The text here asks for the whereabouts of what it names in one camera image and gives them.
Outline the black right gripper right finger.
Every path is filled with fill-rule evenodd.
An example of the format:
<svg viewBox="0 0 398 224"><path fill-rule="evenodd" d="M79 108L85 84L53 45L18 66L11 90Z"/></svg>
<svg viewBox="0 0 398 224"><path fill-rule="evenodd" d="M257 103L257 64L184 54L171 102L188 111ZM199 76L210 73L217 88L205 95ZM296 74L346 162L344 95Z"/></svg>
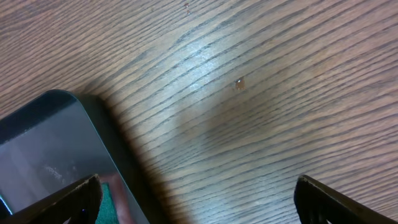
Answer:
<svg viewBox="0 0 398 224"><path fill-rule="evenodd" d="M307 175L297 179L294 203L301 223L397 224Z"/></svg>

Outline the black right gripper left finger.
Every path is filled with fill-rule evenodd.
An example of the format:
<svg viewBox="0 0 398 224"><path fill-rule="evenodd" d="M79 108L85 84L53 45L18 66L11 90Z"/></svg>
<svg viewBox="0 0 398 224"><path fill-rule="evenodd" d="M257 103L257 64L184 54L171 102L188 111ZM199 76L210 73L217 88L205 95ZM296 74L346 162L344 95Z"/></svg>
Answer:
<svg viewBox="0 0 398 224"><path fill-rule="evenodd" d="M94 223L102 196L99 175L89 175L17 213L2 218L1 223Z"/></svg>

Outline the green and orange sponge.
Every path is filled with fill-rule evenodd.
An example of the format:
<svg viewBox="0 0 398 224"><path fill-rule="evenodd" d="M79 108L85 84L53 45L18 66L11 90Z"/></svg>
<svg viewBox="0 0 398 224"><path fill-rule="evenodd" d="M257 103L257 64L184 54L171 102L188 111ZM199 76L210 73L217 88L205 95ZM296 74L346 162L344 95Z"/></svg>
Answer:
<svg viewBox="0 0 398 224"><path fill-rule="evenodd" d="M102 201L96 224L133 224L124 183L118 173L100 176Z"/></svg>

